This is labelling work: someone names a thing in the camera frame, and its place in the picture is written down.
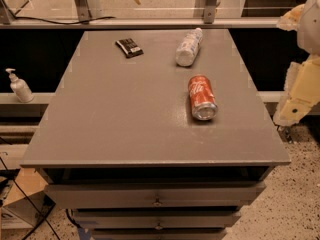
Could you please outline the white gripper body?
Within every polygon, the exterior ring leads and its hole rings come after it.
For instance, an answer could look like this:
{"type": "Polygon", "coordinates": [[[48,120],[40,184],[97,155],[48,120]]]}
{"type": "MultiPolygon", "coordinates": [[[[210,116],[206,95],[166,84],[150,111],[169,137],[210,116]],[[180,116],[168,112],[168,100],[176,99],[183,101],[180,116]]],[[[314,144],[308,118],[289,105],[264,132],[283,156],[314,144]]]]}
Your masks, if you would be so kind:
{"type": "Polygon", "coordinates": [[[298,46],[309,54],[320,54],[320,0],[307,0],[299,19],[298,46]]]}

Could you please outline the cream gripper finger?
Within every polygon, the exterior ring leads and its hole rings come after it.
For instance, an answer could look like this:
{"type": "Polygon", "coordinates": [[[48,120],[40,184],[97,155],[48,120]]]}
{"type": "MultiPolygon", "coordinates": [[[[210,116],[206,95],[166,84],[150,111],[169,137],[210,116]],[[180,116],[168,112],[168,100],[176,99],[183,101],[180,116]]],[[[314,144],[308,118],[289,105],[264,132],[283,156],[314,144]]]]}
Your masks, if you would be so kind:
{"type": "Polygon", "coordinates": [[[304,7],[305,5],[301,4],[286,12],[278,19],[276,27],[285,31],[302,31],[303,25],[301,24],[300,19],[304,7]]]}
{"type": "Polygon", "coordinates": [[[276,107],[273,122],[292,126],[320,102],[320,57],[310,55],[302,64],[291,62],[287,70],[284,93],[276,107]]]}

